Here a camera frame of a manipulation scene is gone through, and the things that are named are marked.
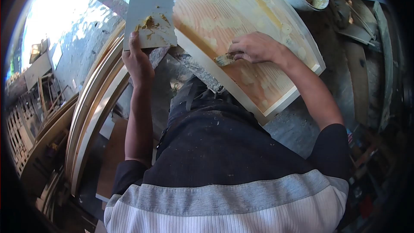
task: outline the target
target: black pants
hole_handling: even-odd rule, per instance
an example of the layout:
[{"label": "black pants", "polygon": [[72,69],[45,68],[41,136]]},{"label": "black pants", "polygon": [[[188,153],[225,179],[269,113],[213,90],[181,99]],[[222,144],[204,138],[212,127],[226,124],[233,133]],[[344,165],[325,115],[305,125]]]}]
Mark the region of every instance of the black pants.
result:
[{"label": "black pants", "polygon": [[[156,159],[161,155],[163,150],[167,146],[162,146],[162,141],[165,135],[168,133],[170,128],[175,127],[179,122],[186,117],[186,115],[198,109],[198,106],[193,105],[194,100],[215,100],[215,101],[205,101],[207,104],[211,102],[212,104],[216,101],[223,101],[229,105],[235,105],[239,108],[242,108],[247,112],[247,110],[226,90],[222,93],[214,93],[213,91],[207,88],[207,85],[204,84],[198,77],[192,75],[189,80],[187,80],[184,85],[180,88],[177,95],[171,99],[170,102],[170,111],[168,115],[167,128],[163,130],[159,144],[157,146],[157,156]],[[184,105],[185,108],[177,108],[179,105]]]}]

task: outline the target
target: forearm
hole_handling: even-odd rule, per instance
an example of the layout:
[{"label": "forearm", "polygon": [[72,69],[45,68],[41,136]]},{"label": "forearm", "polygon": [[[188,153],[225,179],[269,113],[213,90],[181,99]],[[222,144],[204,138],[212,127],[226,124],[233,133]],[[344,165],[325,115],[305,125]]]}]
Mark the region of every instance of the forearm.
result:
[{"label": "forearm", "polygon": [[151,86],[135,85],[125,138],[125,160],[137,160],[149,168],[152,145]]},{"label": "forearm", "polygon": [[330,124],[344,124],[341,112],[323,81],[290,50],[283,54],[279,67],[296,85],[310,115],[322,131]]}]

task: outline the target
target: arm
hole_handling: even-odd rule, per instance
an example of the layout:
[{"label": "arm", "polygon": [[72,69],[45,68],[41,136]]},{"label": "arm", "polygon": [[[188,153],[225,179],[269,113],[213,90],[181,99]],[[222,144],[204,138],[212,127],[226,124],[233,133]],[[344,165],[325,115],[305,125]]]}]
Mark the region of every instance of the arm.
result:
[{"label": "arm", "polygon": [[236,37],[232,43],[229,53],[235,54],[236,60],[277,64],[296,85],[321,131],[330,124],[344,124],[339,107],[326,85],[286,46],[260,32]]},{"label": "arm", "polygon": [[125,160],[136,160],[150,168],[153,145],[150,100],[154,69],[140,48],[136,32],[131,33],[129,44],[130,51],[122,52],[122,60],[134,84],[125,137]]}]

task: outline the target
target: right hand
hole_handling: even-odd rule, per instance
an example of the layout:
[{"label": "right hand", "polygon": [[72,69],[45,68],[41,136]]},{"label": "right hand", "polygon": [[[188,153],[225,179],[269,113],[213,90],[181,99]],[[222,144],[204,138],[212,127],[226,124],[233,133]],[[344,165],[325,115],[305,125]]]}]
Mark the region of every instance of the right hand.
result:
[{"label": "right hand", "polygon": [[231,42],[233,44],[228,52],[234,54],[234,59],[244,59],[251,63],[271,61],[279,64],[282,55],[288,50],[286,46],[260,32],[238,36]]},{"label": "right hand", "polygon": [[122,60],[131,75],[135,85],[148,84],[155,76],[152,64],[140,47],[140,40],[137,32],[132,32],[129,38],[130,50],[122,52]]}]

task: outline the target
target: striped shirt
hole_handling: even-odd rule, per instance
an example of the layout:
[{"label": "striped shirt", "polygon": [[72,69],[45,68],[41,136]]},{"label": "striped shirt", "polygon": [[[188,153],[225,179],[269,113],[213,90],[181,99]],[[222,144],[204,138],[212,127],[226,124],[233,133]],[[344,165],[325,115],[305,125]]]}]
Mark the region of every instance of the striped shirt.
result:
[{"label": "striped shirt", "polygon": [[326,127],[304,159],[241,108],[210,101],[183,113],[152,168],[118,165],[108,232],[330,233],[338,226],[349,189],[344,126]]}]

